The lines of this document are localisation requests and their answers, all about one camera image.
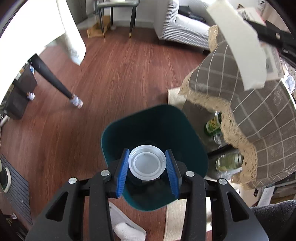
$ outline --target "blue gripper pad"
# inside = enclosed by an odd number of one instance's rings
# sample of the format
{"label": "blue gripper pad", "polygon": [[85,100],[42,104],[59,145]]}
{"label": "blue gripper pad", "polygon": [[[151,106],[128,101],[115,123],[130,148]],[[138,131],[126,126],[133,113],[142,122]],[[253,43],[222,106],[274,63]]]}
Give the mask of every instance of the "blue gripper pad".
{"label": "blue gripper pad", "polygon": [[121,167],[120,171],[117,177],[117,189],[116,189],[116,196],[120,197],[123,193],[124,184],[126,182],[126,175],[128,173],[128,156],[129,156],[130,150],[125,149],[121,156]]}
{"label": "blue gripper pad", "polygon": [[167,161],[166,169],[168,172],[168,179],[170,181],[170,188],[172,190],[172,194],[174,194],[175,197],[178,199],[180,194],[178,178],[168,150],[165,151],[165,158]]}

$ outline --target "green trash can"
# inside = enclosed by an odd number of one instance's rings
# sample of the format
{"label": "green trash can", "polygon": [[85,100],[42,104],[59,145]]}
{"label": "green trash can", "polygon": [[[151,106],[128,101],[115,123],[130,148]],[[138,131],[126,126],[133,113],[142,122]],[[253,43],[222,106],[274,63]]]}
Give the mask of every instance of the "green trash can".
{"label": "green trash can", "polygon": [[[182,111],[172,105],[159,105],[111,123],[103,132],[101,147],[107,165],[120,159],[123,149],[132,151],[140,145],[153,145],[164,153],[171,149],[177,161],[204,177],[208,168],[207,153]],[[176,198],[171,193],[166,170],[160,179],[137,185],[130,170],[123,196],[141,211],[153,211]]]}

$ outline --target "metal bolt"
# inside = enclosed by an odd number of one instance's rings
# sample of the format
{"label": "metal bolt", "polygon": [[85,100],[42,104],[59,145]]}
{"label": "metal bolt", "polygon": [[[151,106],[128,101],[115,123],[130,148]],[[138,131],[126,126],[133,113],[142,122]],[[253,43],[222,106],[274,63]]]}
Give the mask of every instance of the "metal bolt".
{"label": "metal bolt", "polygon": [[71,178],[69,179],[69,181],[68,181],[68,183],[70,183],[70,184],[74,184],[74,183],[76,183],[76,182],[77,182],[77,179],[74,178],[74,177],[71,177]]}
{"label": "metal bolt", "polygon": [[103,171],[101,171],[101,175],[102,175],[103,177],[109,176],[109,174],[110,174],[110,172],[109,172],[108,170],[103,170]]}
{"label": "metal bolt", "polygon": [[221,179],[219,179],[219,183],[221,185],[226,185],[227,184],[227,181],[224,178],[221,178]]}
{"label": "metal bolt", "polygon": [[188,177],[194,177],[194,172],[193,171],[187,171],[186,176]]}

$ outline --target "white sofa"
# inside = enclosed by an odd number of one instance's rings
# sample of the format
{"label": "white sofa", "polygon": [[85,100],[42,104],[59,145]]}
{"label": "white sofa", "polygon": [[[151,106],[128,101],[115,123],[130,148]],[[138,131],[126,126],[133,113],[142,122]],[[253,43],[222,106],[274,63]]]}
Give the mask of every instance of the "white sofa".
{"label": "white sofa", "polygon": [[179,0],[158,0],[154,29],[159,40],[169,40],[209,49],[208,30],[214,21],[206,8],[215,0],[189,0],[192,12],[203,17],[206,23],[178,14]]}

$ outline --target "baseboard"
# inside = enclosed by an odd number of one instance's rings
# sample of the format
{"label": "baseboard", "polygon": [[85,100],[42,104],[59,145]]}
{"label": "baseboard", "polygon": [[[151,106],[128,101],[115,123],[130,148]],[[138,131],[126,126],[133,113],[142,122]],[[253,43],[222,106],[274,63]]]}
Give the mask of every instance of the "baseboard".
{"label": "baseboard", "polygon": [[[131,21],[130,20],[116,20],[116,21],[113,21],[113,24],[116,26],[129,27],[131,24]],[[135,27],[153,28],[153,23],[152,22],[144,22],[144,21],[136,21]]]}

